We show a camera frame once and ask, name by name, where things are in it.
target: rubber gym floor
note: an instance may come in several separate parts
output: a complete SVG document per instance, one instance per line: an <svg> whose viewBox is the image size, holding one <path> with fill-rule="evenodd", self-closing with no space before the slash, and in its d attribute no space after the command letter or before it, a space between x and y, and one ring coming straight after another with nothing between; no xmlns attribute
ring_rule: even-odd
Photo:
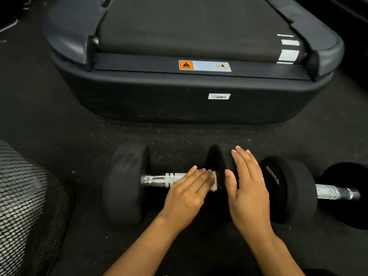
<svg viewBox="0 0 368 276"><path fill-rule="evenodd" d="M139 227L108 225L101 185L121 143L149 144L154 174L203 166L215 143L240 144L258 160L296 156L316 178L337 162L368 164L368 92L341 68L301 113L281 124L143 124L94 115L78 103L49 59L40 30L49 5L50 0L35 0L15 27L0 34L0 138L74 186L75 206L52 276L102 275L162 207L164 191L149 198ZM322 210L305 224L273 227L302 269L324 268L338 276L368 271L368 232ZM174 241L157 275L214 274L261 272L234 225L204 209Z"/></svg>

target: orange warning sticker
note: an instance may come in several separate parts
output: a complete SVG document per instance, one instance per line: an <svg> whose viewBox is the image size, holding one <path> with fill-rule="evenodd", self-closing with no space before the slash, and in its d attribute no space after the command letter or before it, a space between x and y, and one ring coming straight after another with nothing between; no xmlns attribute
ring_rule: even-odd
<svg viewBox="0 0 368 276"><path fill-rule="evenodd" d="M180 69L191 69L193 70L193 62L192 61L179 61Z"/></svg>

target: black dumbbell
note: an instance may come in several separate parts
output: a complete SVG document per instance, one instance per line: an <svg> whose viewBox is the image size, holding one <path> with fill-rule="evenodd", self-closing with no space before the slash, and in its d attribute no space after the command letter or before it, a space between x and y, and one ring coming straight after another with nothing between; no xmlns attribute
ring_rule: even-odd
<svg viewBox="0 0 368 276"><path fill-rule="evenodd" d="M225 190L224 171L236 173L231 156L234 146L213 145L207 156L206 169L215 174L214 190ZM150 151L146 145L123 144L114 153L103 186L103 202L111 222L137 225L143 218L143 195L146 187L170 187L185 173L150 175Z"/></svg>
<svg viewBox="0 0 368 276"><path fill-rule="evenodd" d="M366 217L367 167L338 163L329 167L318 184L300 161L272 156L260 162L270 196L271 220L298 223L310 219L319 206L341 222L368 229Z"/></svg>

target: barcode sticker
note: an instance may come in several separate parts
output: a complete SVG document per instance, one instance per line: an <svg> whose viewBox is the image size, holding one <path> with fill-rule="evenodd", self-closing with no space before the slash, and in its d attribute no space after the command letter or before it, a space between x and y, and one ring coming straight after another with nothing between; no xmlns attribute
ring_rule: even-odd
<svg viewBox="0 0 368 276"><path fill-rule="evenodd" d="M228 100L231 94L208 94L209 100Z"/></svg>

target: person's right hand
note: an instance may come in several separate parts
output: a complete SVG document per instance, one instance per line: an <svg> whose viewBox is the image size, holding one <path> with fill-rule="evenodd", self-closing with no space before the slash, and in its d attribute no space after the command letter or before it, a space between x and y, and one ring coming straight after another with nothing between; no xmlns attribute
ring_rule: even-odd
<svg viewBox="0 0 368 276"><path fill-rule="evenodd" d="M248 243L273 237L269 194L260 166L249 150L236 146L231 153L239 175L238 189L234 173L225 170L232 220Z"/></svg>

